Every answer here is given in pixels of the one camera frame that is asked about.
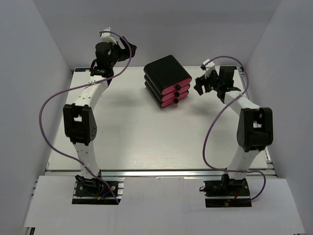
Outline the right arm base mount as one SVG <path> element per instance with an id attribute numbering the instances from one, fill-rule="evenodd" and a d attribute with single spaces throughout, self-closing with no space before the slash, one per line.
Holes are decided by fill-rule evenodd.
<path id="1" fill-rule="evenodd" d="M 246 179 L 243 179 L 238 185 L 227 185 L 225 187 L 221 180 L 204 181 L 199 191 L 204 193 L 207 208 L 252 207 Z"/>

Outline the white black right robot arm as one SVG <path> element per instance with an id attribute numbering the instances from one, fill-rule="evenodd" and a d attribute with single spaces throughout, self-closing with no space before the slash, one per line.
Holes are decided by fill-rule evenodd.
<path id="1" fill-rule="evenodd" d="M 273 142 L 273 112 L 250 101 L 239 88 L 234 86 L 234 67 L 215 65 L 205 68 L 205 74 L 196 79 L 194 89 L 199 95 L 215 91 L 217 97 L 239 117 L 237 127 L 238 148 L 230 165 L 225 169 L 227 179 L 221 182 L 221 190 L 233 195 L 239 188 L 238 182 L 246 174 L 259 152 Z"/>

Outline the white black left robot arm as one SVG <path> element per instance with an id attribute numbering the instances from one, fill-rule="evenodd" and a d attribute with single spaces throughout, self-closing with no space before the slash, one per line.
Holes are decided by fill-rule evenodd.
<path id="1" fill-rule="evenodd" d="M 119 39 L 124 48 L 112 36 L 103 36 L 96 44 L 88 85 L 73 103 L 63 107 L 65 135 L 76 150 L 84 178 L 101 177 L 93 144 L 97 135 L 93 109 L 114 77 L 115 64 L 133 58 L 137 49 L 125 37 Z"/>

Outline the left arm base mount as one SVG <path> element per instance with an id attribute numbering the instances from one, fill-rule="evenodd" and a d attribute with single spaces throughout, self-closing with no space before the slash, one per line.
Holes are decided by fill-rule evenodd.
<path id="1" fill-rule="evenodd" d="M 107 185 L 95 178 L 75 176 L 73 205 L 118 205 L 122 198 L 123 182 L 107 181 Z"/>

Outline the pink bottom drawer black knob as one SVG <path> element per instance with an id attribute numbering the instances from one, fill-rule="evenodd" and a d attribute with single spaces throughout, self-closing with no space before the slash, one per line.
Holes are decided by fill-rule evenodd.
<path id="1" fill-rule="evenodd" d="M 166 101 L 159 101 L 160 108 L 165 108 L 171 104 L 178 104 L 180 100 L 186 98 L 189 95 L 189 92 L 183 92 L 178 97 L 174 96 L 173 98 L 170 98 Z"/>

